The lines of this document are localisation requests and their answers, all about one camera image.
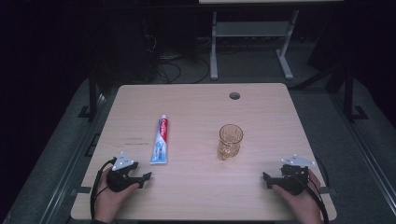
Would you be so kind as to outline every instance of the finger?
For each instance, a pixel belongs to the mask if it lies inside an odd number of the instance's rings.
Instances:
[[[278,185],[273,185],[273,190],[280,195],[280,197],[283,198],[283,200],[285,200],[286,202],[290,203],[294,196],[291,195],[289,192],[287,192],[286,190],[282,189],[280,186]]]
[[[105,169],[101,176],[100,176],[100,180],[99,180],[99,187],[103,188],[104,186],[107,186],[107,174],[110,171],[110,168]]]
[[[139,188],[139,184],[138,183],[134,183],[131,186],[129,186],[128,188],[124,189],[123,191],[120,192],[120,194],[122,195],[123,199],[126,199],[129,195],[131,195],[135,190],[137,190]]]

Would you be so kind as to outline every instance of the human hand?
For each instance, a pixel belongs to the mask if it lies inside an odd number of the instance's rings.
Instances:
[[[106,182],[109,171],[110,168],[106,169],[100,177],[97,190],[98,195],[95,202],[94,218],[105,223],[110,223],[113,220],[125,199],[139,188],[139,184],[134,183],[123,191],[114,192],[108,188]]]
[[[311,170],[308,170],[308,174],[309,178],[313,182],[312,183],[311,181],[308,181],[308,187],[318,195],[316,187],[320,188],[320,182]],[[286,203],[288,203],[297,220],[301,224],[322,223],[320,219],[320,209],[315,200],[306,190],[295,196],[291,195],[278,185],[273,185],[273,190],[278,193],[286,201]]]

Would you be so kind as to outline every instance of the table surface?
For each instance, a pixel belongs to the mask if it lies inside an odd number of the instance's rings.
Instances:
[[[231,99],[231,92],[240,98]],[[154,165],[162,114],[169,118],[168,163]],[[228,123],[244,138],[239,153],[221,161],[219,129]],[[281,177],[280,160],[293,154],[314,160],[289,92],[277,83],[122,86],[81,186],[91,187],[98,169],[122,151],[139,162],[132,176],[152,172],[118,213],[136,220],[294,219],[262,172]],[[312,170],[324,186],[318,167]],[[335,219],[330,195],[322,198]],[[71,215],[90,219],[90,194],[78,194]]]

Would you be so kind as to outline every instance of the hole in table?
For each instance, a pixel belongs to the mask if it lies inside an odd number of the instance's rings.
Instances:
[[[233,91],[230,93],[230,98],[233,100],[239,100],[239,98],[241,98],[241,95],[238,92]]]

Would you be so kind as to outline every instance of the red toothpaste tube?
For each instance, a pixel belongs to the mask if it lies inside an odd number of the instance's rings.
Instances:
[[[158,121],[157,134],[155,137],[154,150],[151,155],[151,164],[167,163],[166,153],[166,135],[168,131],[168,119],[165,115],[162,115]]]

